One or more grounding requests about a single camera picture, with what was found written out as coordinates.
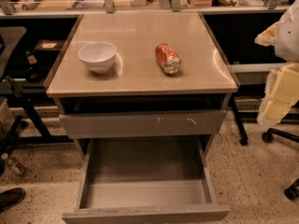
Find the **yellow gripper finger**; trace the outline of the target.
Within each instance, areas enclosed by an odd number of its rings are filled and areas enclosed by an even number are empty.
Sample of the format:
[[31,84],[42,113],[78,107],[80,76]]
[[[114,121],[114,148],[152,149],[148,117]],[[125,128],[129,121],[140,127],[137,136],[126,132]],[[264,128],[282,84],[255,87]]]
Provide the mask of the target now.
[[273,23],[263,32],[258,34],[254,40],[254,42],[261,46],[275,46],[276,45],[276,38],[277,38],[277,27],[278,22]]
[[271,69],[264,89],[257,122],[272,127],[282,121],[299,101],[299,63]]

